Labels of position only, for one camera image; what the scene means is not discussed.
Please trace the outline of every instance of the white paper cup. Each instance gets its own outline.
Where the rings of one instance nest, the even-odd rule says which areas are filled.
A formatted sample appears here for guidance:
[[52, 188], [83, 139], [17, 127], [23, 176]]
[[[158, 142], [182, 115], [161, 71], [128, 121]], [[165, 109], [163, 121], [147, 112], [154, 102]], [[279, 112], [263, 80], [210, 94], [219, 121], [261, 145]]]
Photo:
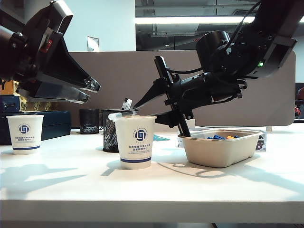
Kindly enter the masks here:
[[10, 115], [9, 133], [16, 155], [36, 153], [40, 147], [44, 115]]
[[143, 169], [151, 165], [156, 116], [132, 115], [115, 120], [121, 166]]

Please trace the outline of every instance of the paper tray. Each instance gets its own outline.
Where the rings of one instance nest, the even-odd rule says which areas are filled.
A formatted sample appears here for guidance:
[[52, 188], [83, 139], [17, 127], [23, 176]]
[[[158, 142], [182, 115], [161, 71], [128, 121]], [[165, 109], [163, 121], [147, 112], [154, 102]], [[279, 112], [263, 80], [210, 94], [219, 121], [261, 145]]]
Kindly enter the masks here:
[[[236, 139], [213, 140], [207, 137], [238, 135]], [[204, 166], [224, 168], [250, 158], [256, 151], [256, 143], [262, 132], [247, 130], [210, 129], [192, 133], [182, 139], [188, 161]]]

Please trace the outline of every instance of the black robotic arm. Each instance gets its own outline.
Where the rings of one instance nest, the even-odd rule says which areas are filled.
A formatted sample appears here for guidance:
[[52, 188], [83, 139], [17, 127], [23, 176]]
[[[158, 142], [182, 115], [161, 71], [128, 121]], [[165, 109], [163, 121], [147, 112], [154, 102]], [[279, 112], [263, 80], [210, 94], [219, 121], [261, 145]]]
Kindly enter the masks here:
[[[292, 35], [304, 15], [304, 0], [260, 0], [251, 10], [257, 6], [254, 21], [244, 26], [241, 22], [231, 39], [224, 31], [214, 31], [197, 42], [201, 68], [174, 71], [157, 56], [160, 78], [133, 108], [166, 94], [171, 111], [156, 114], [156, 122], [178, 126], [181, 135], [190, 137], [185, 119], [193, 118], [194, 108], [241, 98], [246, 79], [266, 77], [279, 69], [296, 44]], [[178, 75], [200, 70], [204, 73], [185, 80]]]
[[73, 13], [63, 0], [51, 1], [14, 33], [0, 26], [0, 79], [19, 82], [28, 101], [83, 103], [100, 85], [69, 55], [63, 35]]

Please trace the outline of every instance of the black mesh pen holder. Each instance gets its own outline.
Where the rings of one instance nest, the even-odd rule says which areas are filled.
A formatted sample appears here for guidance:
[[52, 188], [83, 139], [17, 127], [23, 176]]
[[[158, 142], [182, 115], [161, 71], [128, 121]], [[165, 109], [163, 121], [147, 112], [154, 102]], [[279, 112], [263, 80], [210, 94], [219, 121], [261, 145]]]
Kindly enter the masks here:
[[104, 127], [104, 152], [118, 153], [118, 143], [117, 143], [117, 135], [115, 122], [109, 120], [108, 116], [111, 113], [123, 113], [129, 112], [130, 110], [119, 110], [119, 109], [111, 109], [111, 110], [102, 110], [103, 114], [103, 127]]

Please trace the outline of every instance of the green indicator light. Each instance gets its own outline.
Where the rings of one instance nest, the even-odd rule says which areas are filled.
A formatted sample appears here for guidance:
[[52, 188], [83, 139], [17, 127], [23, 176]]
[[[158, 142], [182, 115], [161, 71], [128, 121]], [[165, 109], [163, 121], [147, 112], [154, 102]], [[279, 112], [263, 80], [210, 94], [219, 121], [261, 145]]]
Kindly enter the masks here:
[[263, 65], [264, 65], [263, 62], [259, 62], [258, 65], [257, 65], [257, 67], [262, 67]]

